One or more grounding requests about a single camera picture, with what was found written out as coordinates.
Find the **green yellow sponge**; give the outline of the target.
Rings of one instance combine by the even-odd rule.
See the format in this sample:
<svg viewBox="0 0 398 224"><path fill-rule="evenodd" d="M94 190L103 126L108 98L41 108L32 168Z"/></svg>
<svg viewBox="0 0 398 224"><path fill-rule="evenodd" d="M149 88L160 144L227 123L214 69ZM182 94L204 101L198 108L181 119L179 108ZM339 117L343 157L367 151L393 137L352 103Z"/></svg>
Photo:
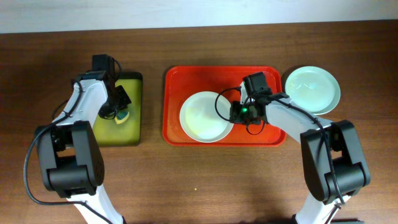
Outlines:
<svg viewBox="0 0 398 224"><path fill-rule="evenodd" d="M127 121L128 118L129 118L129 110L128 108L123 108L117 111L114 120L116 124L122 124L125 121Z"/></svg>

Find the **white cream plate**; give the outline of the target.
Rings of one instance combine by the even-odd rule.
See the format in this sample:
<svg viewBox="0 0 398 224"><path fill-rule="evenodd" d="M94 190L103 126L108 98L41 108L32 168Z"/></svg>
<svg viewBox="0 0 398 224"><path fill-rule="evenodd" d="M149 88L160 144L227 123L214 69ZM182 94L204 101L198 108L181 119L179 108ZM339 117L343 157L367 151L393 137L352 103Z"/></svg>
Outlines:
<svg viewBox="0 0 398 224"><path fill-rule="evenodd" d="M188 97L179 114L184 133L197 142L211 143L225 138L234 124L224 120L229 116L231 103L212 91L201 91Z"/></svg>

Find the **mint green plate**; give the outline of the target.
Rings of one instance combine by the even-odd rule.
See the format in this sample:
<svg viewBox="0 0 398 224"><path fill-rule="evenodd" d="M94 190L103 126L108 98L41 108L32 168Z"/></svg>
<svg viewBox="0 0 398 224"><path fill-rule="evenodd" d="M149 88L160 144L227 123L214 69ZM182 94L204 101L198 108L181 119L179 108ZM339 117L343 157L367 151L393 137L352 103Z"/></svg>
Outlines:
<svg viewBox="0 0 398 224"><path fill-rule="evenodd" d="M311 65L285 71L282 87L294 103L315 115L331 112L341 98L336 78L325 69Z"/></svg>

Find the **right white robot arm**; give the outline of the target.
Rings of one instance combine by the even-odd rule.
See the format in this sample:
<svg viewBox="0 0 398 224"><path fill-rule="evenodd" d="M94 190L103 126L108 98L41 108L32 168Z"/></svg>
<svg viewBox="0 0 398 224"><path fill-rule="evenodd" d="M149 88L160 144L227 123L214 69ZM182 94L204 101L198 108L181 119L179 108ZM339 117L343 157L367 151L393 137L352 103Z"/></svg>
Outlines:
<svg viewBox="0 0 398 224"><path fill-rule="evenodd" d="M309 193L291 223L331 223L346 201L371 180L353 123L320 118L285 93L273 93L262 72L244 77L237 90L241 99L232 103L231 123L270 124L300 144Z"/></svg>

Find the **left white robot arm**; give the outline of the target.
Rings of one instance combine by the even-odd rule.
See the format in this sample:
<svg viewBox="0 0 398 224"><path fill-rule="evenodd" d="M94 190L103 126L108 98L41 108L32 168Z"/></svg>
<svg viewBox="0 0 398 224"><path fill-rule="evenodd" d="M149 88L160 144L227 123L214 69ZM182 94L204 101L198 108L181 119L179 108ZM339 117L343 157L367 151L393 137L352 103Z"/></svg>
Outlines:
<svg viewBox="0 0 398 224"><path fill-rule="evenodd" d="M73 93L63 111L35 131L29 152L37 149L42 181L56 192L59 205L74 205L87 223L125 223L104 189L104 161L93 132L97 117L114 119L126 112L130 98L109 55L92 57L91 70L72 80Z"/></svg>

